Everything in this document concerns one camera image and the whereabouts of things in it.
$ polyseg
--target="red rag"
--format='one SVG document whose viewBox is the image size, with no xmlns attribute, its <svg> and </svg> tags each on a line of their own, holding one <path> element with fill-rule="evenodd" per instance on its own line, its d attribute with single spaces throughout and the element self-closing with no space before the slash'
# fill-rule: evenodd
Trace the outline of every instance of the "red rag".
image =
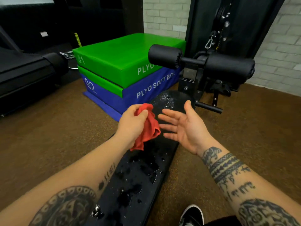
<svg viewBox="0 0 301 226">
<path fill-rule="evenodd" d="M 153 105 L 152 104 L 143 104 L 136 110 L 134 113 L 135 116 L 138 116 L 143 110 L 148 110 L 148 117 L 144 123 L 144 128 L 140 136 L 135 140 L 134 146 L 131 148 L 132 150 L 144 150 L 143 142 L 156 138 L 160 135 L 160 127 L 159 122 L 155 119 L 155 114 L 152 112 Z"/>
</svg>

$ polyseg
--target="sneaker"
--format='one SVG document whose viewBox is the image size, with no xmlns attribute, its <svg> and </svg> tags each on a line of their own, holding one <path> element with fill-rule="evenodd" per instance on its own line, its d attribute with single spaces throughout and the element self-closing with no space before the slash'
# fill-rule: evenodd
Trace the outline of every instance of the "sneaker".
<svg viewBox="0 0 301 226">
<path fill-rule="evenodd" d="M 204 216 L 197 205 L 188 206 L 181 216 L 179 226 L 203 226 Z"/>
</svg>

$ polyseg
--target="right hand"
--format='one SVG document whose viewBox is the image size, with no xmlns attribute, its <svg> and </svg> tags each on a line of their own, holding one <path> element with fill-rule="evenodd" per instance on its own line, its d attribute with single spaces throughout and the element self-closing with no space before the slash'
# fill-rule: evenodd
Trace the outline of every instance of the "right hand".
<svg viewBox="0 0 301 226">
<path fill-rule="evenodd" d="M 212 147 L 214 138 L 208 132 L 205 123 L 191 106 L 191 101 L 184 105 L 186 114 L 163 109 L 160 120 L 171 124 L 160 124 L 160 128 L 173 133 L 164 133 L 164 137 L 179 141 L 190 153 L 201 156 L 205 150 Z"/>
</svg>

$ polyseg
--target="green plyo box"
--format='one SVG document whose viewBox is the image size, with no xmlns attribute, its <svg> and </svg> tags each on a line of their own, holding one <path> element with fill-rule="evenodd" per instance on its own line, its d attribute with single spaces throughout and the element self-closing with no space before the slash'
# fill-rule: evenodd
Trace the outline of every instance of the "green plyo box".
<svg viewBox="0 0 301 226">
<path fill-rule="evenodd" d="M 86 69 L 119 87 L 126 88 L 161 68 L 148 61 L 148 50 L 153 44 L 180 48 L 184 52 L 186 41 L 136 33 L 80 47 L 74 49 L 73 53 L 81 70 Z"/>
</svg>

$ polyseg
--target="brown rubber floor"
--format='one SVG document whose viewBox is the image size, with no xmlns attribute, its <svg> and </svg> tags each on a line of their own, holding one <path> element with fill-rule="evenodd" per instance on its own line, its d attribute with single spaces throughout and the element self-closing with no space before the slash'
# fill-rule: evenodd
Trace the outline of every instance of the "brown rubber floor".
<svg viewBox="0 0 301 226">
<path fill-rule="evenodd" d="M 83 91 L 77 80 L 0 119 L 0 210 L 115 132 L 117 122 Z M 245 84 L 218 106 L 221 115 L 197 109 L 212 135 L 301 203 L 301 97 Z M 233 214 L 202 161 L 179 147 L 148 225 L 175 226 L 192 203 L 205 222 Z"/>
</svg>

